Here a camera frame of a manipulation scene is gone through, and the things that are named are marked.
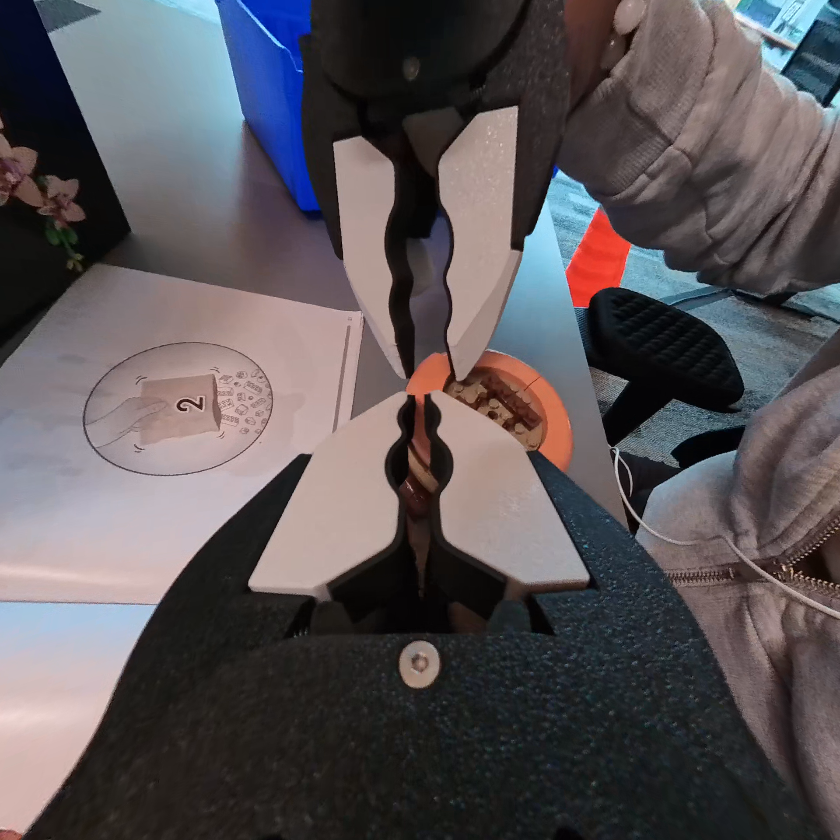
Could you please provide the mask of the blue plastic bin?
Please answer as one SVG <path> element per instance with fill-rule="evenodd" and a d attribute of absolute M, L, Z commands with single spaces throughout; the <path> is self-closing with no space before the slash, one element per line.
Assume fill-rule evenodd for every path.
<path fill-rule="evenodd" d="M 216 1 L 240 108 L 300 210 L 316 213 L 301 136 L 309 1 Z"/>

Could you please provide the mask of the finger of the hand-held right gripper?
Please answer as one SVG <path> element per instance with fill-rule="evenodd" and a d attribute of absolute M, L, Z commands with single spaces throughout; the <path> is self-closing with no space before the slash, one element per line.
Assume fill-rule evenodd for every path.
<path fill-rule="evenodd" d="M 390 229 L 393 162 L 362 136 L 333 144 L 342 261 L 373 335 L 394 372 L 413 372 L 413 289 L 406 241 Z"/>
<path fill-rule="evenodd" d="M 487 350 L 522 261 L 511 242 L 518 107 L 477 114 L 442 153 L 438 195 L 451 232 L 446 345 L 463 381 Z"/>

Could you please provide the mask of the black flower print box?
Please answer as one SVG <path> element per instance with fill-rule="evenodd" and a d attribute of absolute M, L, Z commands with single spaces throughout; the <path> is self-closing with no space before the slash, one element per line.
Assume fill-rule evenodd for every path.
<path fill-rule="evenodd" d="M 129 234 L 35 2 L 2 2 L 1 338 Z"/>

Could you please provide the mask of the person's right hand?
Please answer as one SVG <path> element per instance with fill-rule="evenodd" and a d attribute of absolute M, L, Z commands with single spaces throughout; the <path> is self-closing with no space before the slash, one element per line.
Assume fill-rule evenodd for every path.
<path fill-rule="evenodd" d="M 613 33 L 618 1 L 567 1 L 564 19 L 571 79 L 575 89 L 588 88 L 602 74 L 602 57 Z"/>

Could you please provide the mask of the white instruction booklet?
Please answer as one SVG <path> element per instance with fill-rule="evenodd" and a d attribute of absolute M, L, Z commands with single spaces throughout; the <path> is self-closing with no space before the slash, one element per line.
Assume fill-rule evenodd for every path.
<path fill-rule="evenodd" d="M 363 324 L 97 266 L 2 364 L 2 829 L 68 776 L 193 555 L 349 420 Z"/>

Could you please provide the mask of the orange floor object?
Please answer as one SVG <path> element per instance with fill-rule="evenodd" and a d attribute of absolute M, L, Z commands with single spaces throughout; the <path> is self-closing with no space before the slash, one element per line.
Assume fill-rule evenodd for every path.
<path fill-rule="evenodd" d="M 565 269 L 576 308 L 587 308 L 599 291 L 621 286 L 631 247 L 599 207 Z"/>

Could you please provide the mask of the black mesh chair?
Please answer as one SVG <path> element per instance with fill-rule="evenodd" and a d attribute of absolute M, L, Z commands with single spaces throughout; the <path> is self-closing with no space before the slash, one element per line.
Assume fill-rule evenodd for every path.
<path fill-rule="evenodd" d="M 590 367 L 626 382 L 602 415 L 609 445 L 672 401 L 735 413 L 742 376 L 723 338 L 705 322 L 621 287 L 598 291 L 587 308 L 574 311 Z"/>

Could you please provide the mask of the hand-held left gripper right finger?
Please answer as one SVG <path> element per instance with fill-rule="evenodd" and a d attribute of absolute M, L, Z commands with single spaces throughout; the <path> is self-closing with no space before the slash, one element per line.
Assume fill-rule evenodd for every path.
<path fill-rule="evenodd" d="M 424 398 L 430 505 L 428 576 L 454 602 L 577 591 L 591 576 L 526 449 L 443 392 Z"/>

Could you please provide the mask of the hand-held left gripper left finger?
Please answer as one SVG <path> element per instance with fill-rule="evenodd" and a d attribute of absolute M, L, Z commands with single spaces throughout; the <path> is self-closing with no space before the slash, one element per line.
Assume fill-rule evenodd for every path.
<path fill-rule="evenodd" d="M 340 588 L 396 545 L 400 498 L 386 460 L 413 399 L 386 398 L 315 448 L 249 579 L 252 592 L 347 598 Z"/>

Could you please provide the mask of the brick pot model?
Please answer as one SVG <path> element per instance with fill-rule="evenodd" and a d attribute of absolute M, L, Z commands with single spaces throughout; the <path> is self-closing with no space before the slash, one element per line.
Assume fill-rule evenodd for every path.
<path fill-rule="evenodd" d="M 516 378 L 530 388 L 542 407 L 546 435 L 539 449 L 526 450 L 530 453 L 539 452 L 552 464 L 561 470 L 566 470 L 571 463 L 574 450 L 573 433 L 569 415 L 553 387 L 532 367 L 505 353 L 491 350 L 484 352 L 473 370 L 480 367 L 496 369 L 500 373 Z M 400 493 L 405 501 L 409 517 L 415 522 L 420 522 L 427 518 L 429 504 L 438 483 L 431 470 L 431 445 L 425 428 L 424 397 L 415 397 L 415 399 L 414 434 L 408 446 L 409 471 L 401 485 Z"/>

